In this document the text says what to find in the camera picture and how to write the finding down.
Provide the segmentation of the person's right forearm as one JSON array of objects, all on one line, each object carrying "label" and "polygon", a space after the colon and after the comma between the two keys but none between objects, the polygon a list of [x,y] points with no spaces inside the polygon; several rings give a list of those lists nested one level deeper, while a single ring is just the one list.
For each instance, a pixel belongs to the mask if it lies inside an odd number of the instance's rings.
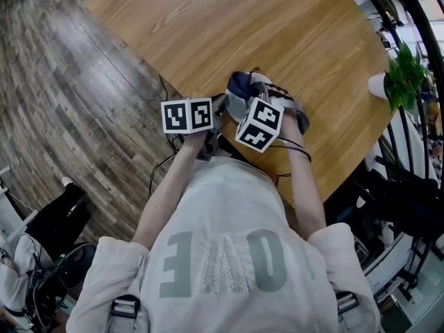
[{"label": "person's right forearm", "polygon": [[299,232],[308,239],[326,228],[323,202],[318,191],[311,162],[304,151],[304,139],[299,131],[296,114],[285,112],[280,136],[287,140],[287,154],[291,172],[293,202]]}]

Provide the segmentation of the white round plate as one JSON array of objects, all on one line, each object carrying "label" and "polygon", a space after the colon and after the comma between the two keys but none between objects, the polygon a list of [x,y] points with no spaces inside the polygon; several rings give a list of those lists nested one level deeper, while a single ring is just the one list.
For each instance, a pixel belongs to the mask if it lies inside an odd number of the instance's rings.
[{"label": "white round plate", "polygon": [[[264,75],[257,72],[249,72],[252,74],[252,83],[262,81],[266,84],[272,84],[272,81],[265,77]],[[227,89],[225,93],[228,95],[228,114],[236,121],[240,122],[248,108],[248,101],[236,97],[234,94],[230,93]]]}]

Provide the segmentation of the black metal railing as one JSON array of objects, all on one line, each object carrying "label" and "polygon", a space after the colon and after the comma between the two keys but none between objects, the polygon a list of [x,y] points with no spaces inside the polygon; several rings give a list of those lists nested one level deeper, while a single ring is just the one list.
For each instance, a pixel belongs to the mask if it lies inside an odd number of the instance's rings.
[{"label": "black metal railing", "polygon": [[[385,24],[389,24],[389,15],[387,12],[384,12],[382,9],[381,4],[377,0],[370,0],[373,7],[376,8],[377,12],[382,18],[382,21]],[[419,0],[401,0],[401,2],[404,4],[404,7],[407,9],[407,12],[409,12],[414,25],[416,26],[422,42],[425,45],[426,51],[427,51],[427,57],[430,63],[430,67],[432,68],[432,72],[434,73],[435,77],[435,83],[436,83],[436,91],[438,92],[438,103],[440,106],[444,105],[444,58],[441,54],[441,50],[438,46],[438,41],[436,40],[434,36],[434,32],[432,30],[432,26],[429,23],[429,20],[427,19],[427,16],[420,6]],[[396,33],[394,27],[390,25],[388,28],[390,34],[392,35],[392,38],[395,40],[396,45],[399,47],[400,44],[400,37]],[[424,148],[424,161],[425,161],[425,178],[428,178],[429,176],[429,156],[428,156],[428,147],[427,147],[427,129],[426,129],[426,121],[425,121],[425,111],[424,107],[422,105],[422,101],[420,98],[420,95],[416,95],[416,105],[417,109],[420,113],[420,126],[422,130],[422,142],[423,142],[423,148]],[[404,132],[404,138],[407,148],[407,156],[409,159],[409,172],[406,172],[406,169],[404,169],[401,166],[399,155],[398,155],[398,148],[395,140],[395,136],[393,133],[393,128],[391,123],[388,124],[388,136],[390,139],[390,147],[388,145],[384,145],[383,136],[381,136],[378,139],[378,144],[380,151],[382,152],[382,156],[375,156],[375,161],[381,165],[385,166],[386,171],[388,171],[387,175],[389,180],[391,179],[391,175],[394,175],[395,173],[398,176],[398,180],[402,178],[402,172],[405,174],[405,177],[407,175],[410,176],[410,178],[414,178],[414,165],[413,165],[413,154],[412,154],[412,146],[411,146],[411,138],[409,135],[409,129],[407,124],[407,116],[405,114],[404,108],[401,108],[399,111],[400,119],[402,123],[402,129]],[[394,163],[389,162],[386,158],[387,154],[386,151],[391,150],[393,153],[393,159]],[[413,277],[418,277],[418,274],[422,268],[422,266],[425,263],[425,260],[427,259],[428,254],[431,252],[432,247],[434,245],[434,242],[432,240],[425,242],[425,249],[423,252],[418,252],[416,250],[416,247],[412,247],[412,259],[410,261],[410,267],[409,270],[404,270],[404,274],[406,274],[407,279],[413,279]],[[415,262],[416,257],[420,259],[418,262],[417,267],[415,267],[415,271],[411,271],[411,268]]]}]

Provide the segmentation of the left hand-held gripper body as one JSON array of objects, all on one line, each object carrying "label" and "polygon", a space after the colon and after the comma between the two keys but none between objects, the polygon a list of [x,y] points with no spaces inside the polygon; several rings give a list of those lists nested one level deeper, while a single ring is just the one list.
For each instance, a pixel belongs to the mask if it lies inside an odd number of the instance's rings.
[{"label": "left hand-held gripper body", "polygon": [[206,132],[204,146],[198,154],[200,160],[210,160],[218,144],[221,122],[213,110],[212,99],[183,99],[161,102],[164,134],[191,135]]}]

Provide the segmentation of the person's left forearm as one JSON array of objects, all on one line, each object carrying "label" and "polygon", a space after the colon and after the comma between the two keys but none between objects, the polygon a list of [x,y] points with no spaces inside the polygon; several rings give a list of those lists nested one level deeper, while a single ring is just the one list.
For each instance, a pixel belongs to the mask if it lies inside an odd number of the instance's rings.
[{"label": "person's left forearm", "polygon": [[191,176],[194,162],[202,149],[205,131],[187,135],[164,179],[150,196],[139,220],[133,243],[151,249],[162,229],[175,212]]}]

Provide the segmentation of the green plant in white pot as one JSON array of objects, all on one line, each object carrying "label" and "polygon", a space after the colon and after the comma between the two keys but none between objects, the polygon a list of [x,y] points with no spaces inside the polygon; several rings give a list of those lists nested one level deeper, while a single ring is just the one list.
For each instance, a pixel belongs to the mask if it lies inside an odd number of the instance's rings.
[{"label": "green plant in white pot", "polygon": [[400,108],[412,110],[427,70],[421,65],[420,56],[414,56],[406,43],[401,42],[395,53],[388,60],[387,71],[369,78],[368,89],[372,95],[386,99],[391,112]]}]

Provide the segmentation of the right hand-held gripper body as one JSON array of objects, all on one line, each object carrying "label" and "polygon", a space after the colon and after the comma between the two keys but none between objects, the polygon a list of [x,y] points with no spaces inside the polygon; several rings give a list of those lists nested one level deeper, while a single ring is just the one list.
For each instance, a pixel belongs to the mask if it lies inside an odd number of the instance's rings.
[{"label": "right hand-held gripper body", "polygon": [[278,138],[284,111],[296,113],[299,131],[309,129],[309,120],[302,106],[292,96],[272,85],[268,86],[269,99],[253,97],[243,119],[237,126],[235,140],[253,150],[263,153]]}]

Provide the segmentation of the person's white printed shirt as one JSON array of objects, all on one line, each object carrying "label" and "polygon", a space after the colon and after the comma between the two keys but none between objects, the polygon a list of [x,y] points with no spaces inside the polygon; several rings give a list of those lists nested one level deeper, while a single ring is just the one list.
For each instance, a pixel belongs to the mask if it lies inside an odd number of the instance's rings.
[{"label": "person's white printed shirt", "polygon": [[[338,315],[336,292],[359,306]],[[379,310],[337,223],[301,239],[272,181],[227,158],[197,162],[176,211],[149,250],[99,240],[67,333],[105,333],[111,304],[141,302],[147,333],[377,333]]]}]

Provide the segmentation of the black office chair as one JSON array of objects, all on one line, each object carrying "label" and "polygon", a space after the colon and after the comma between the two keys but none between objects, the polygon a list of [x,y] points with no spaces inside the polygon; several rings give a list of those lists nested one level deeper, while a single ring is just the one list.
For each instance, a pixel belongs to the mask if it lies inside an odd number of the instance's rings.
[{"label": "black office chair", "polygon": [[26,313],[36,332],[49,330],[69,290],[85,279],[95,252],[94,244],[79,243],[59,257],[55,266],[43,268],[37,264],[30,276],[31,285],[26,299]]}]

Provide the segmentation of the dark blue cloth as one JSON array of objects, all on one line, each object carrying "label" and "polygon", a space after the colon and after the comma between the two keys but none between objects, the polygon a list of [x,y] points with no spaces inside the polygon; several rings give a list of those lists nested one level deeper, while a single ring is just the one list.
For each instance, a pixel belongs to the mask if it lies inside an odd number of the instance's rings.
[{"label": "dark blue cloth", "polygon": [[252,74],[235,71],[231,74],[227,90],[236,97],[249,101],[252,97],[258,97],[259,92],[253,87]]}]

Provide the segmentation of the black swivel chair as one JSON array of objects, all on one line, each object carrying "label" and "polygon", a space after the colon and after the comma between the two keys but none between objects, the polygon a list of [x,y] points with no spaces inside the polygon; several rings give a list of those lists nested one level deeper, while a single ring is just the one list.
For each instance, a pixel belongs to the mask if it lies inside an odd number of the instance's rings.
[{"label": "black swivel chair", "polygon": [[385,221],[428,241],[444,234],[444,198],[431,179],[394,182],[373,169],[350,176],[324,202],[324,209],[328,225],[344,222],[357,229]]}]

